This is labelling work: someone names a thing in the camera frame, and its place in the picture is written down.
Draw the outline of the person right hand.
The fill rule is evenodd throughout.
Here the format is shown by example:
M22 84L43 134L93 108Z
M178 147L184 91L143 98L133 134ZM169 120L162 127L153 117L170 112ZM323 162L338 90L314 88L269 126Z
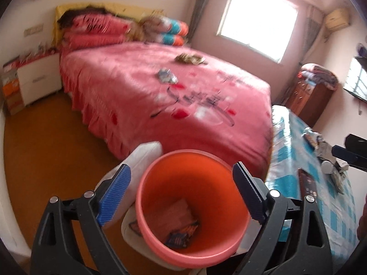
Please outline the person right hand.
M359 241L362 241L367 234L367 195L365 197L365 204L363 206L363 213L359 219L357 228L357 237Z

